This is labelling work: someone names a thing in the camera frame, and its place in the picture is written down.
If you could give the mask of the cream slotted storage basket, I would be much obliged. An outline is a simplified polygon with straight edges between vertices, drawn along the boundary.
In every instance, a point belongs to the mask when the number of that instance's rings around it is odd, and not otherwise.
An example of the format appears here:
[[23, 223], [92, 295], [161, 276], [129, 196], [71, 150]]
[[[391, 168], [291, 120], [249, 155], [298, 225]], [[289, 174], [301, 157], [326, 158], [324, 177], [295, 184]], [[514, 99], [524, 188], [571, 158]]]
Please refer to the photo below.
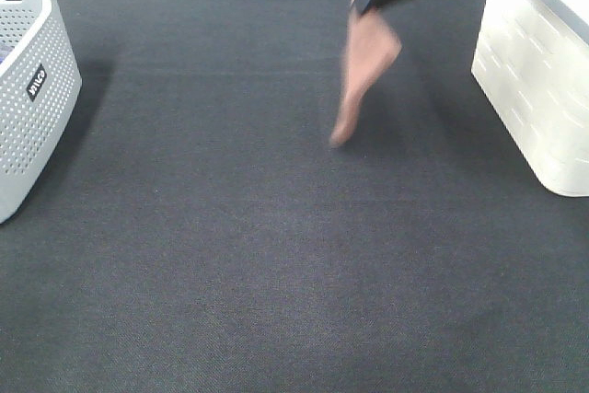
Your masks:
[[471, 73], [538, 181], [587, 196], [587, 1], [486, 0]]

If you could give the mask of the grey perforated laundry basket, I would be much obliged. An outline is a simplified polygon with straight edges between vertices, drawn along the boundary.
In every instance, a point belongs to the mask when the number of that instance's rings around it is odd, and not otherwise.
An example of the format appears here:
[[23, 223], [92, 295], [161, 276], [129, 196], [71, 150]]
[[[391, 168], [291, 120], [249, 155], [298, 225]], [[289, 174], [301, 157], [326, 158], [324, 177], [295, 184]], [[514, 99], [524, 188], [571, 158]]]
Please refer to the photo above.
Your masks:
[[71, 117], [82, 86], [57, 0], [4, 0], [1, 42], [1, 219], [24, 202]]

